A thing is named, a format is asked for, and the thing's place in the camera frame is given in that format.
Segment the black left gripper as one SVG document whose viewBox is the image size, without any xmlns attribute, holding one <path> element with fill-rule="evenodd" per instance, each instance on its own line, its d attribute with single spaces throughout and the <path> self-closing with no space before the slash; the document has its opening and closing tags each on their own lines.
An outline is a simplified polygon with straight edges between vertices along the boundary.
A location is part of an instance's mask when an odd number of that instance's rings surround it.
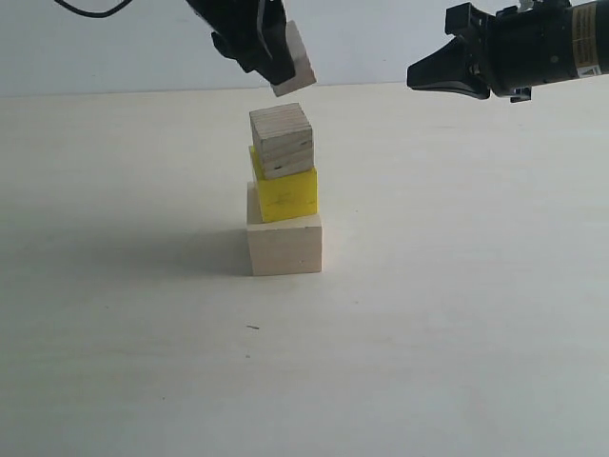
<svg viewBox="0 0 609 457">
<path fill-rule="evenodd" d="M 212 28 L 214 48 L 244 72 L 256 71 L 272 86 L 295 76 L 281 1 L 190 0 L 188 5 Z"/>
</svg>

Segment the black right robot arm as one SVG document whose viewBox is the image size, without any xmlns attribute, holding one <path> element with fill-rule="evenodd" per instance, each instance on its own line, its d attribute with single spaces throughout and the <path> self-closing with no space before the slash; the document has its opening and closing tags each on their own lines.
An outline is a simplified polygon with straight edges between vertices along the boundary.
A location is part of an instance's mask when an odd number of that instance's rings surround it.
<svg viewBox="0 0 609 457">
<path fill-rule="evenodd" d="M 471 3 L 447 9 L 450 41 L 410 65 L 413 90 L 526 102 L 532 89 L 608 71 L 608 4 L 522 1 L 490 14 Z"/>
</svg>

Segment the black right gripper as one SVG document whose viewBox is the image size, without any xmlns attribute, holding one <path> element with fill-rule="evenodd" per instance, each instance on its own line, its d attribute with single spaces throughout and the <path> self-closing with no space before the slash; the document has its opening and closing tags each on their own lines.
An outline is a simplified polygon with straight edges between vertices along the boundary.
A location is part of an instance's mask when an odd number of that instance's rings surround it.
<svg viewBox="0 0 609 457">
<path fill-rule="evenodd" d="M 522 2 L 495 13 L 472 3 L 446 10 L 444 32 L 453 39 L 410 65 L 412 90 L 491 95 L 529 101 L 532 88 L 575 77 L 569 2 Z"/>
</svg>

